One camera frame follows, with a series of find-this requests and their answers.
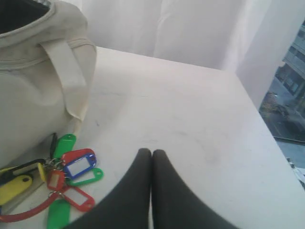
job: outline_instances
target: bag handle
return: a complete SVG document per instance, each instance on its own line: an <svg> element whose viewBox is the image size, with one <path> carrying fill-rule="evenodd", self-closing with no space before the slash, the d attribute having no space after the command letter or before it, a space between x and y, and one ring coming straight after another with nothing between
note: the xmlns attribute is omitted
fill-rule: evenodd
<svg viewBox="0 0 305 229"><path fill-rule="evenodd" d="M78 136L88 109L87 82L64 39L43 42L41 46L49 56L61 82L65 108L77 120L73 134Z"/></svg>

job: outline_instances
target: red key ring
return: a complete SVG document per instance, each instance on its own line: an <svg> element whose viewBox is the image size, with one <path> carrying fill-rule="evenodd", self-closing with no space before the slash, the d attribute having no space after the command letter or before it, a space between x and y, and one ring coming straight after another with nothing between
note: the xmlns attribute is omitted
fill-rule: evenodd
<svg viewBox="0 0 305 229"><path fill-rule="evenodd" d="M29 211L16 215L0 215L0 222L12 223L35 216L50 206L51 203L53 203L59 195L59 192L54 192L46 201Z"/></svg>

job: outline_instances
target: white table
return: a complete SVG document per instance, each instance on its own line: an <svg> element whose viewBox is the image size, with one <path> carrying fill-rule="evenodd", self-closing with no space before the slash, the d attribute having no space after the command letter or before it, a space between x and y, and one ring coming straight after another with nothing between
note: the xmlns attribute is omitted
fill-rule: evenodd
<svg viewBox="0 0 305 229"><path fill-rule="evenodd" d="M105 172L82 188L97 202L140 147L160 148L193 192L236 226L305 228L305 192L234 74L99 48L91 94L75 148L95 150ZM40 187L14 213L47 193ZM46 217L0 228L43 228Z"/></svg>

